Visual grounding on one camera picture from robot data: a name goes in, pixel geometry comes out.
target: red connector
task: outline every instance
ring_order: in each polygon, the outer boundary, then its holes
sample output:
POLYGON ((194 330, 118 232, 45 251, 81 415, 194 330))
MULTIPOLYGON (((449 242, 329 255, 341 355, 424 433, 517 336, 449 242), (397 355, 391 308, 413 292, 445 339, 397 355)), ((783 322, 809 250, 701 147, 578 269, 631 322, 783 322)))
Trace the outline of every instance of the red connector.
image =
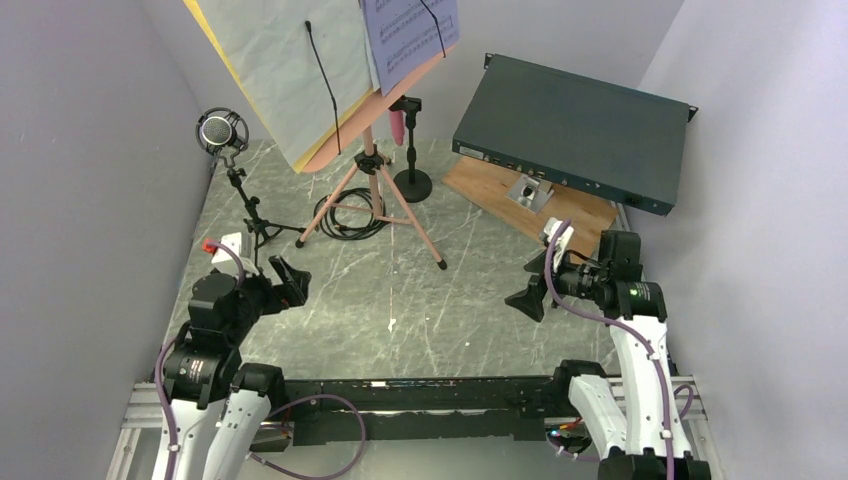
POLYGON ((209 242, 212 242, 212 241, 214 241, 214 240, 212 240, 211 238, 207 238, 207 239, 203 240, 203 251, 206 252, 206 253, 215 255, 215 252, 218 251, 218 247, 214 247, 212 245, 209 245, 209 242))

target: music notes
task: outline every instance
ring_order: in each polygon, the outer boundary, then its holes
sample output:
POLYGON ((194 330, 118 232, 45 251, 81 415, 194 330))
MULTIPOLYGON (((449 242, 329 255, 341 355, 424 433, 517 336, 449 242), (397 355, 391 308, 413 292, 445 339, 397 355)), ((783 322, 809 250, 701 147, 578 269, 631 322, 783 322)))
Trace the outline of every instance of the music notes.
POLYGON ((365 26, 383 95, 459 39, 457 0, 364 0, 365 26))

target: microphone stand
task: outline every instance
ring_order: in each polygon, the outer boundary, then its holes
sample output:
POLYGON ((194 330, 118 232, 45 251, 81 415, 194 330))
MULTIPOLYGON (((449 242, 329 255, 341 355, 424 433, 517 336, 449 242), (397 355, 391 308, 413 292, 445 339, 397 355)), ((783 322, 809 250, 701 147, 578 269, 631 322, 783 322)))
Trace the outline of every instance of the microphone stand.
POLYGON ((421 99, 401 97, 389 107, 389 110, 396 112, 401 110, 405 113, 406 128, 409 130, 409 143, 406 148, 406 161, 409 163, 409 169, 403 170, 395 175, 395 185, 403 195, 403 199, 409 203, 421 202, 430 196, 433 191, 433 181, 426 173, 415 169, 415 161, 418 159, 418 153, 415 151, 415 116, 421 111, 421 99))
POLYGON ((268 242, 273 240, 277 235, 280 234, 283 230, 292 230, 295 232, 303 233, 306 231, 305 228, 299 227, 291 227, 288 225, 281 225, 279 223, 273 223, 268 220, 263 219, 259 216, 259 212, 256 211, 256 206, 259 205, 259 197, 250 197, 248 198, 247 194, 244 193, 244 188, 242 188, 242 177, 246 177, 247 173, 243 168, 235 168, 235 163, 230 159, 230 162, 224 162, 227 167, 227 178, 230 179, 230 185, 235 187, 239 192, 239 196, 244 201, 244 208, 247 210, 247 214, 250 216, 250 219, 247 218, 242 219, 247 225, 247 231, 253 234, 253 253, 254 253, 254 261, 259 261, 259 248, 265 246, 268 242), (276 229, 272 233, 268 233, 268 229, 276 229))

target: tripod stand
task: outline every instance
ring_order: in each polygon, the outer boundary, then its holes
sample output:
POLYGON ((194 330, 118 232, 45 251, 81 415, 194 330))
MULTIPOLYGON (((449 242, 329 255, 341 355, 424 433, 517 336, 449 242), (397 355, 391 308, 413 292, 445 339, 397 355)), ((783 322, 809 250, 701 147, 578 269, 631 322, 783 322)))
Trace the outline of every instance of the tripod stand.
POLYGON ((306 231, 305 228, 299 227, 290 227, 288 225, 280 225, 279 223, 272 223, 268 220, 265 220, 259 216, 259 213, 256 211, 256 206, 259 205, 259 197, 250 197, 244 193, 244 188, 242 188, 241 178, 247 176, 247 173, 243 168, 235 168, 235 164, 227 165, 227 178, 230 179, 230 184, 238 190, 241 199, 244 201, 244 208, 247 210, 247 214, 250 216, 250 219, 243 219, 245 225, 247 225, 247 231, 253 234, 253 258, 254 261, 259 261, 259 248, 265 246, 268 242, 273 240, 277 235, 280 234, 283 230, 294 230, 295 232, 303 233, 306 231), (273 233, 268 233, 268 229, 276 229, 273 233))
POLYGON ((430 249, 430 253, 433 254, 433 257, 436 259, 436 263, 438 263, 439 268, 442 270, 446 270, 448 268, 447 262, 442 258, 439 254, 439 251, 436 250, 436 247, 433 246, 433 242, 430 241, 430 237, 427 236, 427 232, 424 231, 424 228, 421 227, 421 224, 418 223, 418 219, 415 218, 415 214, 412 213, 412 210, 409 208, 409 204, 406 203, 406 200, 403 198, 403 194, 398 189, 395 182, 392 181, 392 177, 389 176, 388 170, 383 168, 385 165, 385 161, 383 157, 377 153, 377 147, 374 145, 374 137, 371 133, 371 127, 365 129, 362 132, 362 142, 364 144, 364 151, 359 153, 354 157, 354 165, 350 167, 345 177, 342 179, 341 183, 336 187, 330 197, 324 202, 324 205, 318 210, 318 213, 315 215, 315 218, 312 219, 312 222, 309 223, 309 226, 306 227, 306 230, 300 234, 300 238, 295 242, 295 246, 297 248, 303 247, 306 243, 306 239, 309 238, 309 234, 312 233, 315 228, 321 223, 321 219, 324 218, 324 215, 330 210, 330 208, 347 208, 350 210, 359 210, 362 212, 371 212, 371 215, 374 216, 374 219, 380 220, 383 222, 391 222, 391 223, 402 223, 405 225, 412 225, 415 227, 415 230, 418 231, 418 235, 421 236, 421 239, 424 240, 424 243, 427 244, 427 248, 430 249), (368 175, 368 183, 371 188, 371 200, 372 205, 371 208, 363 208, 363 207, 355 207, 353 205, 342 205, 340 203, 336 203, 339 195, 341 195, 342 191, 345 189, 350 180, 356 174, 356 171, 359 170, 368 175), (383 215, 383 205, 380 201, 380 184, 377 180, 377 172, 380 172, 383 180, 386 182, 386 185, 389 186, 389 189, 397 198, 398 203, 400 203, 403 211, 406 212, 407 218, 395 218, 395 217, 387 217, 383 215))

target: gray wall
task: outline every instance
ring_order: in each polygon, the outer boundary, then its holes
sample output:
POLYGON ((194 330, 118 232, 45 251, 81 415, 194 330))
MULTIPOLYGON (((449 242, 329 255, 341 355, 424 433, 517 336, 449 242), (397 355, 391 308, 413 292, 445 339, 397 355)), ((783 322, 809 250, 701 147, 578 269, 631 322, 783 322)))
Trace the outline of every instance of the gray wall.
MULTIPOLYGON (((449 138, 483 75, 483 56, 502 53, 635 87, 683 0, 458 0, 456 50, 410 92, 424 100, 419 138, 449 138)), ((250 106, 182 2, 144 0, 201 106, 250 106)), ((252 112, 251 133, 268 138, 252 112)), ((388 120, 377 137, 390 137, 388 120)))
POLYGON ((641 87, 701 107, 633 212, 728 478, 846 475, 848 4, 687 0, 641 87))
POLYGON ((137 1, 4 2, 0 477, 99 479, 208 182, 199 108, 137 1))

